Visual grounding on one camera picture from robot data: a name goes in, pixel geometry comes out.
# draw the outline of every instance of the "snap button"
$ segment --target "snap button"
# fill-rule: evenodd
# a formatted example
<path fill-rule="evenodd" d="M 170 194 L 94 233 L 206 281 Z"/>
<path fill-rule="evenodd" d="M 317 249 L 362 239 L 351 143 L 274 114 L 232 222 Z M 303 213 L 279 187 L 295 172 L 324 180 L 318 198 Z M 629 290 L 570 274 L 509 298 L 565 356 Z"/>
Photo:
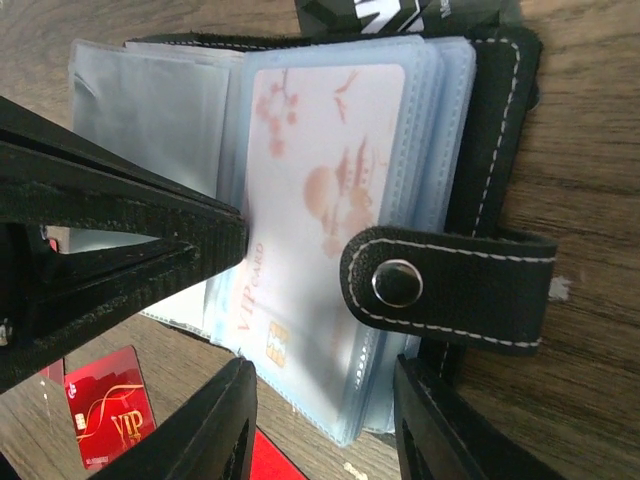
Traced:
<path fill-rule="evenodd" d="M 422 276 L 406 260 L 393 259 L 381 263 L 371 279 L 378 300 L 394 308 L 414 304 L 422 295 Z"/>

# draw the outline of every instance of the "card chip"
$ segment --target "card chip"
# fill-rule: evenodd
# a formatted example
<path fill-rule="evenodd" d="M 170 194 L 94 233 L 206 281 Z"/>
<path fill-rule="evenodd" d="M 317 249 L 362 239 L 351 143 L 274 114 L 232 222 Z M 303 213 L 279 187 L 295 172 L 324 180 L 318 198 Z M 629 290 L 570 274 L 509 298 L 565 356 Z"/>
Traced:
<path fill-rule="evenodd" d="M 78 428 L 78 430 L 84 430 L 85 428 L 87 428 L 87 424 L 84 420 L 84 415 L 82 413 L 76 413 L 75 418 L 76 418 L 76 427 Z"/>
<path fill-rule="evenodd" d="M 277 323 L 271 322 L 269 336 L 267 337 L 267 357 L 273 360 L 280 368 L 284 368 L 288 341 L 289 332 Z"/>

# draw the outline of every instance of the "card design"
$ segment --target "card design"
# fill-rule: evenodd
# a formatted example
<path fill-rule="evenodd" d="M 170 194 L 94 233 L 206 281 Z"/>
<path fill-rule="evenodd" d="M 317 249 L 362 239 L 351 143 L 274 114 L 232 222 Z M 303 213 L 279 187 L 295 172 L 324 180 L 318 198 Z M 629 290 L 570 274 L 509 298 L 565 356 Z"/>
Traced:
<path fill-rule="evenodd" d="M 365 137 L 355 154 L 345 147 L 337 168 L 316 167 L 307 176 L 304 202 L 312 217 L 322 224 L 324 254 L 338 257 L 344 248 L 341 237 L 351 238 L 375 225 L 369 196 L 376 165 L 375 151 L 368 151 Z"/>
<path fill-rule="evenodd" d="M 258 98 L 254 109 L 258 118 L 268 125 L 271 135 L 269 151 L 275 158 L 285 154 L 284 129 L 298 123 L 296 107 L 299 96 L 287 88 L 288 73 L 288 69 L 282 70 L 282 78 L 271 82 L 268 91 Z"/>
<path fill-rule="evenodd" d="M 347 123 L 348 109 L 343 96 L 349 91 L 349 88 L 351 88 L 351 84 L 357 76 L 358 70 L 353 70 L 349 74 L 349 77 L 347 78 L 347 81 L 344 83 L 344 85 L 336 88 L 333 92 L 333 101 L 336 102 L 336 106 L 338 107 L 338 114 L 340 115 L 340 120 L 342 121 L 342 123 Z"/>
<path fill-rule="evenodd" d="M 65 377 L 67 401 L 86 469 L 100 469 L 155 430 L 133 347 Z"/>

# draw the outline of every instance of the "wood grain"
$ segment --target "wood grain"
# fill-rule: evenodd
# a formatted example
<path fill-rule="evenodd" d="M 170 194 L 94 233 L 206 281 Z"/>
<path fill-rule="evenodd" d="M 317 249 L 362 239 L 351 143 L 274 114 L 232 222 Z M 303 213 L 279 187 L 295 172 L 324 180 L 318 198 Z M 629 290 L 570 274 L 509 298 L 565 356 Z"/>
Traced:
<path fill-rule="evenodd" d="M 509 437 L 571 479 L 640 478 L 640 7 L 637 0 L 526 0 L 545 44 L 505 224 L 560 243 L 569 299 L 550 305 L 540 354 L 469 353 L 460 391 Z M 291 0 L 4 0 L 1 94 L 68 125 L 74 38 L 119 44 L 160 32 L 297 32 Z M 229 354 L 134 317 L 69 357 L 71 369 L 133 344 L 158 421 Z M 31 378 L 0 397 L 2 451 L 24 478 L 84 478 L 61 387 Z M 43 394 L 48 394 L 47 411 Z M 311 479 L 399 478 L 369 435 L 340 450 L 259 388 L 258 423 Z"/>

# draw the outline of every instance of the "white vip card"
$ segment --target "white vip card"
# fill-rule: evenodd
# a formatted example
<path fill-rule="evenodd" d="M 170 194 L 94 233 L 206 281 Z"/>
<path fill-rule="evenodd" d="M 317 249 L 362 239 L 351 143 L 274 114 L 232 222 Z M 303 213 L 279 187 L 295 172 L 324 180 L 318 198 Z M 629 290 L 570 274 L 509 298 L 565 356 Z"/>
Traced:
<path fill-rule="evenodd" d="M 338 442 L 352 421 L 345 392 L 365 388 L 360 350 L 372 344 L 344 304 L 340 255 L 378 222 L 404 83 L 404 69 L 386 64 L 261 70 L 253 84 L 249 254 L 225 328 Z"/>
<path fill-rule="evenodd" d="M 424 155 L 421 149 L 426 149 L 425 138 L 431 133 L 431 125 L 427 125 L 429 115 L 425 111 L 431 110 L 431 100 L 439 87 L 438 78 L 442 67 L 437 49 L 426 44 L 419 36 L 245 54 L 243 99 L 238 122 L 238 153 L 232 180 L 232 205 L 241 205 L 244 194 L 249 112 L 252 101 L 252 97 L 246 95 L 246 92 L 252 92 L 253 80 L 258 71 L 358 65 L 396 65 L 405 72 L 405 84 L 394 136 L 395 145 L 389 168 L 389 177 L 392 177 L 393 181 L 387 182 L 380 220 L 382 224 L 403 224 L 407 220 L 407 215 L 413 209 L 412 202 L 415 203 L 417 182 L 422 173 L 422 162 L 419 159 Z M 376 104 L 385 95 L 384 91 L 373 92 L 368 105 L 368 111 L 372 115 L 375 115 Z M 343 108 L 338 104 L 340 98 L 328 101 L 332 102 L 331 107 Z M 322 108 L 327 109 L 329 105 L 323 104 Z"/>

